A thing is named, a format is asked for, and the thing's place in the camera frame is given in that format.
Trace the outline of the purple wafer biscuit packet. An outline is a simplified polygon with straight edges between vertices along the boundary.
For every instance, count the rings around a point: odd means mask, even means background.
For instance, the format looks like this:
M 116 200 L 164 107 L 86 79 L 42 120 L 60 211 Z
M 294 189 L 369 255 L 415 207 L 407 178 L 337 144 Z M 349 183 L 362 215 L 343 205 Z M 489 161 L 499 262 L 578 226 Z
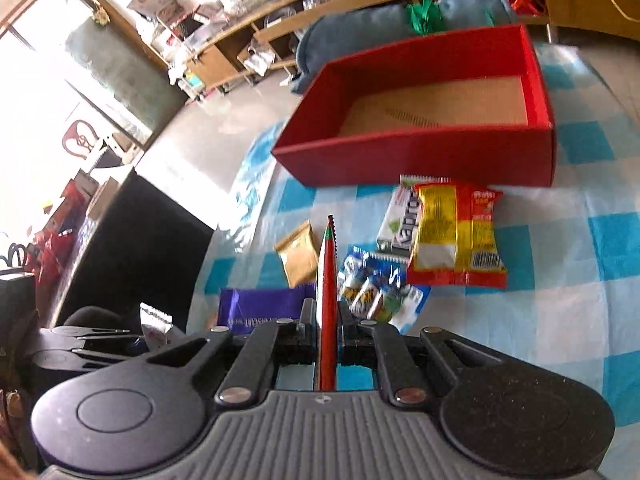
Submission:
M 315 296 L 314 284 L 294 288 L 224 288 L 219 297 L 217 325 L 227 326 L 233 335 L 247 335 L 257 325 L 278 318 L 298 320 L 304 301 Z

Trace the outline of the blue snack packet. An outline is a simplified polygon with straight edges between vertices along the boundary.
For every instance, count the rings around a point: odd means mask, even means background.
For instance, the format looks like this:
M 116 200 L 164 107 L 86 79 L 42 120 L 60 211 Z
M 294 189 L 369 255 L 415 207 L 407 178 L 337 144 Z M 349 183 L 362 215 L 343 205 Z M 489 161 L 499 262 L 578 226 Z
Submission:
M 409 260 L 350 246 L 337 274 L 338 299 L 358 320 L 390 323 L 408 334 L 430 296 L 428 285 L 408 282 Z

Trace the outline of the red white blue packet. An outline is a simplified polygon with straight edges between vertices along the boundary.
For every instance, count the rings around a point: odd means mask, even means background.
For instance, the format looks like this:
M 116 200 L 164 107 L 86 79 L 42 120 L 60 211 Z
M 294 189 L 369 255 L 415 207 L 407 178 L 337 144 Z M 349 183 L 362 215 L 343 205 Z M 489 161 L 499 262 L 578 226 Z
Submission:
M 332 214 L 326 219 L 318 265 L 317 316 L 318 362 L 317 388 L 332 391 L 337 366 L 337 270 L 335 223 Z

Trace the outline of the gold foil snack packet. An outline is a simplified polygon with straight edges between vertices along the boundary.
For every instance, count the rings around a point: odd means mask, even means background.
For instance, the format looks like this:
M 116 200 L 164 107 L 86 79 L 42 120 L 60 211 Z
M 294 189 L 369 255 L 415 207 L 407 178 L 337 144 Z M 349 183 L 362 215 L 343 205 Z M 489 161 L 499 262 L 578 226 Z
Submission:
M 319 256 L 309 220 L 273 246 L 280 257 L 288 286 L 296 287 L 316 280 Z

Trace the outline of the white Kaprons wafer packet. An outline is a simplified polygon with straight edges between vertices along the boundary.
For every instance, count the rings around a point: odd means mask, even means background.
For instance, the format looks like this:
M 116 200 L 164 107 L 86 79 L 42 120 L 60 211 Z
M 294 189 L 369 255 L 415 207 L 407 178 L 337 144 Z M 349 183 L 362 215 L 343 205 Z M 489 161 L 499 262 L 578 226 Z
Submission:
M 394 189 L 387 206 L 383 222 L 376 236 L 376 247 L 380 252 L 409 257 L 413 240 L 422 216 L 421 202 L 416 186 L 423 183 L 445 183 L 447 178 L 410 176 L 403 174 Z

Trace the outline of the red yellow snack packet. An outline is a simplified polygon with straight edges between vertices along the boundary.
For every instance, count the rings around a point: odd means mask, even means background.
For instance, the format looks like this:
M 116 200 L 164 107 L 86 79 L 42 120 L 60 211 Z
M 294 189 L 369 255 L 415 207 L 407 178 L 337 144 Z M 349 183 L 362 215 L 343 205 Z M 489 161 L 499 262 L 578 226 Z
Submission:
M 503 192 L 461 181 L 414 187 L 421 218 L 407 268 L 416 286 L 506 287 L 494 215 Z

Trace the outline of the blue white checkered tablecloth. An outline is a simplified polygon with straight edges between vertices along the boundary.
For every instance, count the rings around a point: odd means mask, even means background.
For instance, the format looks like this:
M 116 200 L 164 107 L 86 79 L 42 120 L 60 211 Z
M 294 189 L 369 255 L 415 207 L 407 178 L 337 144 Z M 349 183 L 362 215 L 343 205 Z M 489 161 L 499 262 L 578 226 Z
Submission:
M 602 464 L 639 474 L 639 126 L 573 47 L 537 44 L 558 134 L 550 188 L 506 188 L 495 218 L 504 289 L 437 287 L 400 328 L 435 324 L 599 391 L 615 417 Z M 281 288 L 274 244 L 305 221 L 336 221 L 338 250 L 375 246 L 387 185 L 307 188 L 271 154 L 280 125 L 259 131 L 232 185 L 238 223 L 209 244 L 186 328 L 214 322 L 225 288 Z

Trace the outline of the red cardboard box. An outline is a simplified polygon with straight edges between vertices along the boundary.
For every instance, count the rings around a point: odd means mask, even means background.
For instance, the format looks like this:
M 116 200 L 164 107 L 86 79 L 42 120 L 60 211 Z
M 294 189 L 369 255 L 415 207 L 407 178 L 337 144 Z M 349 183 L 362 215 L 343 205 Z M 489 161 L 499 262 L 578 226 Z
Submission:
M 546 188 L 555 125 L 526 27 L 484 27 L 329 62 L 272 154 L 316 188 L 403 174 Z

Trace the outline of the wooden TV cabinet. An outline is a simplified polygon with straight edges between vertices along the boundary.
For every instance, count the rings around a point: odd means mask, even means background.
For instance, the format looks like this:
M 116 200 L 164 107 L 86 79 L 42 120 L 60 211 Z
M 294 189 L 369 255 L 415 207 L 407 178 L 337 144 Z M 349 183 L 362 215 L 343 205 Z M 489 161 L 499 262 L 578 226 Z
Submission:
M 246 0 L 246 12 L 192 49 L 186 76 L 199 94 L 226 93 L 241 80 L 256 84 L 262 76 L 248 64 L 252 56 L 269 64 L 267 73 L 285 70 L 293 76 L 299 38 L 318 18 L 407 1 L 414 0 Z

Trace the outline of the blue rolled blanket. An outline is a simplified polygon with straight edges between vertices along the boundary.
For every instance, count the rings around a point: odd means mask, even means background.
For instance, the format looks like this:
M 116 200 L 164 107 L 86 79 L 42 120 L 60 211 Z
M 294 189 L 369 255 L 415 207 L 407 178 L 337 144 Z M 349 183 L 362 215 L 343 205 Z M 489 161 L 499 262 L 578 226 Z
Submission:
M 510 25 L 518 21 L 508 0 L 436 0 L 446 32 L 459 29 Z M 406 7 L 395 3 L 318 18 L 304 32 L 296 50 L 298 76 L 290 84 L 301 96 L 331 61 L 355 53 L 423 37 L 409 25 Z

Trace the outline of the green ribbon tie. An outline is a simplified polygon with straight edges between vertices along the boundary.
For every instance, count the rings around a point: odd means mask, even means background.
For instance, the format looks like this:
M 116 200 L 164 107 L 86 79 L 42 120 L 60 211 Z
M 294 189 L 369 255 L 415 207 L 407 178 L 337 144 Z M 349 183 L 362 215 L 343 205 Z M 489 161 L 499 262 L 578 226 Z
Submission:
M 406 7 L 409 25 L 419 36 L 446 32 L 442 10 L 436 0 L 421 0 Z

